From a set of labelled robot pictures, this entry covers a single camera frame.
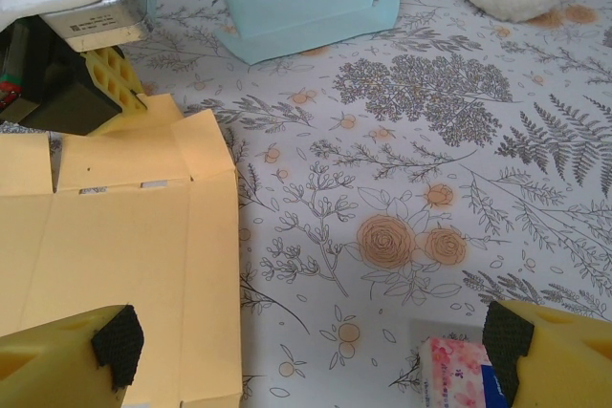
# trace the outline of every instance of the white patterned tablecloth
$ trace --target white patterned tablecloth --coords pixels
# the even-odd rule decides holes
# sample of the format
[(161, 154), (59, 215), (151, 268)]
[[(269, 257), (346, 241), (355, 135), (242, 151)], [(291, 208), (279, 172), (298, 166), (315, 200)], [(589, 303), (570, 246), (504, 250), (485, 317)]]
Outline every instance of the white patterned tablecloth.
[(239, 167), (245, 408), (417, 406), (419, 344), (480, 339), (493, 299), (612, 320), (612, 0), (522, 25), (403, 0), (252, 67), (222, 0), (159, 3), (125, 50)]

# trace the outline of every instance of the floral tablecloth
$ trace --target floral tablecloth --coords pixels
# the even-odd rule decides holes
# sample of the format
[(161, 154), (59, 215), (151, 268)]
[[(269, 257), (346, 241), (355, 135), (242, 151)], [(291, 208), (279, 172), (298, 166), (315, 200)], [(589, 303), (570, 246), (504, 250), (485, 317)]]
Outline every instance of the floral tablecloth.
[(251, 67), (223, 0), (159, 3), (125, 50), (239, 168), (245, 408), (417, 406), (420, 343), (480, 339), (493, 299), (612, 320), (611, 0), (522, 25), (403, 0)]

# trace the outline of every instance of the box flap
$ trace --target box flap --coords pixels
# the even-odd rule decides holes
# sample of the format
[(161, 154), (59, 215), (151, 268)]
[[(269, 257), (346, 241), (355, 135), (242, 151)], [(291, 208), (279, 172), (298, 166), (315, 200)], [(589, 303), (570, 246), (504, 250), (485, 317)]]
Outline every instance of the box flap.
[(200, 179), (233, 168), (210, 111), (163, 125), (162, 119), (176, 119), (172, 97), (149, 97), (144, 101), (151, 113), (131, 129), (103, 136), (64, 138), (58, 192)]
[(46, 134), (0, 136), (0, 196), (53, 193)]

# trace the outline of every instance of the pink floral tissue package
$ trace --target pink floral tissue package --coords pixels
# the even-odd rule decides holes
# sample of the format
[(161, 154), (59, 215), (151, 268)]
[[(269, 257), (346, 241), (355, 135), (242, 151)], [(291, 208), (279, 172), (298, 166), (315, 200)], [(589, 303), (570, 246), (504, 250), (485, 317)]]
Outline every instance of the pink floral tissue package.
[(419, 356), (424, 408), (508, 408), (482, 344), (429, 338)]

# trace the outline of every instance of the unfolded cardboard box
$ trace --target unfolded cardboard box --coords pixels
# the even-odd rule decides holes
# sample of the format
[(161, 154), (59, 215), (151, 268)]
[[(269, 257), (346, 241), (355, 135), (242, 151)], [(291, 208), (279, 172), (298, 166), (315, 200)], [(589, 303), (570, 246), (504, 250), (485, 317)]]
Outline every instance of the unfolded cardboard box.
[(0, 335), (131, 304), (145, 343), (124, 403), (237, 408), (234, 165), (210, 111), (146, 103), (127, 131), (66, 137), (55, 193), (47, 137), (0, 136)]

